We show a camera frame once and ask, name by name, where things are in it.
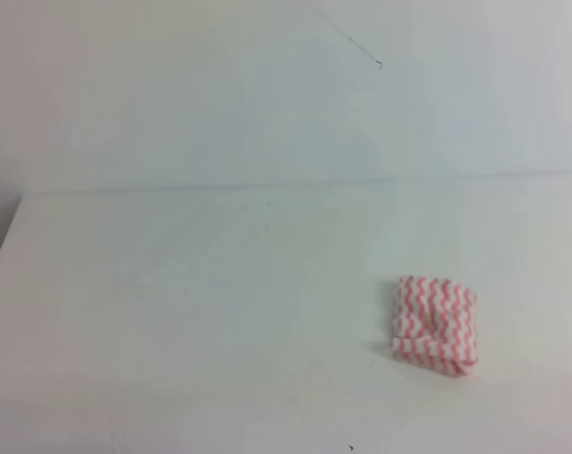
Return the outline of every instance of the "thin wire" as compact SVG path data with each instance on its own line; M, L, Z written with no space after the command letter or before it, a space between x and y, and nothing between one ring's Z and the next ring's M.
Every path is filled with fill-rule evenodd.
M325 11L323 11L322 9L320 9L318 6L314 5L312 2L303 2L308 8L310 8L313 12L315 12L315 14L322 20L324 21L330 28L332 28L333 30L336 31L336 33L342 35L342 36L346 36L346 38L353 43L353 45L359 49L361 52L363 52L365 55L367 55L368 57L370 57L373 61L375 61L376 63L378 63L380 65L380 68L378 69L382 69L382 66L384 66L384 64L382 63L382 61L379 61L374 55L372 55L370 53L370 51L368 49L366 49L365 47L363 47L360 43L358 43L351 35L349 35L346 30L344 28L342 28L334 19L332 19Z

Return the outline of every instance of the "white wall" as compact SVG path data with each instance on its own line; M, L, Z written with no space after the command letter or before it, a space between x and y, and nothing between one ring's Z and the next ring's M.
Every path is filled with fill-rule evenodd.
M25 191L572 170L572 0L0 0Z

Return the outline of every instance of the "folded cloth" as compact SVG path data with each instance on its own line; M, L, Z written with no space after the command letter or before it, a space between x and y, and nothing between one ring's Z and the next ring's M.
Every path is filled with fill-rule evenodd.
M450 376L478 361L477 296L449 279L402 276L394 299L392 351L402 361Z

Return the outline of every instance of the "red zigzag pattern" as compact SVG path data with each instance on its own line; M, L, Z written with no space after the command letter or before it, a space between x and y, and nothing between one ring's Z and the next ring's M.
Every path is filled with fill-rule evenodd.
M449 279L402 276L392 321L395 357L445 375L468 375L478 360L476 304L470 289Z

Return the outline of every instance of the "white table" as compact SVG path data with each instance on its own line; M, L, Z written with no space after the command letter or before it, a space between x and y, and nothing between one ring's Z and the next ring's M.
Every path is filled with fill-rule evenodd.
M479 296L480 361L386 348L400 273ZM0 453L572 452L572 177L25 198Z

